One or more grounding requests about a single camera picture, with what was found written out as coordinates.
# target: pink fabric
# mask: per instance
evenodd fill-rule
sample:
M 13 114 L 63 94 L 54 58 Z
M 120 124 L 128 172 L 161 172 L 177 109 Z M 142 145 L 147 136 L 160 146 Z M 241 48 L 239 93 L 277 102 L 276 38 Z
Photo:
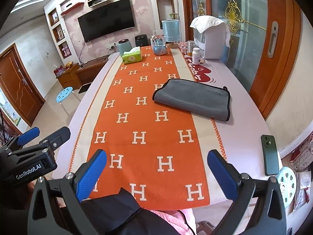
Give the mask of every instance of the pink fabric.
M 191 208 L 189 209 L 182 209 L 181 212 L 184 213 L 186 217 L 186 221 L 188 225 L 193 229 L 189 229 L 188 225 L 185 223 L 185 218 L 178 210 L 173 211 L 157 211 L 157 210 L 150 210 L 151 212 L 157 214 L 159 217 L 163 218 L 167 221 L 170 225 L 172 225 L 176 231 L 178 231 L 181 235 L 194 235 L 196 234 L 196 220 L 193 215 L 193 211 Z

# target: gray towel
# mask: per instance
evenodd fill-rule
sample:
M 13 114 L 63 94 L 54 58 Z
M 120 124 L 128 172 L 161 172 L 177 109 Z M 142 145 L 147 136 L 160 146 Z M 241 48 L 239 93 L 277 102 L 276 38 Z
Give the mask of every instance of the gray towel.
M 174 108 L 222 121 L 228 121 L 230 117 L 230 93 L 226 87 L 170 79 L 154 92 L 152 99 Z

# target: orange table runner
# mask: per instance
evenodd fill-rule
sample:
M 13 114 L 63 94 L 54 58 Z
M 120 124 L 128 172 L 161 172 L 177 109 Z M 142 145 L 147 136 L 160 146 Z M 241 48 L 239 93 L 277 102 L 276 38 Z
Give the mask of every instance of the orange table runner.
M 90 198 L 121 187 L 146 209 L 175 210 L 209 205 L 224 197 L 206 163 L 211 149 L 226 158 L 213 119 L 155 103 L 155 90 L 170 78 L 195 80 L 179 50 L 143 61 L 121 57 L 103 79 L 85 116 L 69 170 L 75 172 L 97 149 L 107 165 Z

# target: black mat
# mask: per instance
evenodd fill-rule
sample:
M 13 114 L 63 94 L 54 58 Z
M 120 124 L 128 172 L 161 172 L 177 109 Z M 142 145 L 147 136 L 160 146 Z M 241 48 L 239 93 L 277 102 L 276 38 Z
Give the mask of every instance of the black mat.
M 88 88 L 90 87 L 91 83 L 83 85 L 80 89 L 79 89 L 79 94 L 84 93 L 88 90 Z

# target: flat screen tv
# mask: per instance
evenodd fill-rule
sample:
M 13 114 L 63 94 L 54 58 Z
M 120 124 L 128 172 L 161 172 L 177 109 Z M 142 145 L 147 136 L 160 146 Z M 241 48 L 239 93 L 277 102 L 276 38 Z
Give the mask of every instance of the flat screen tv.
M 130 0 L 109 3 L 78 18 L 85 42 L 135 27 Z

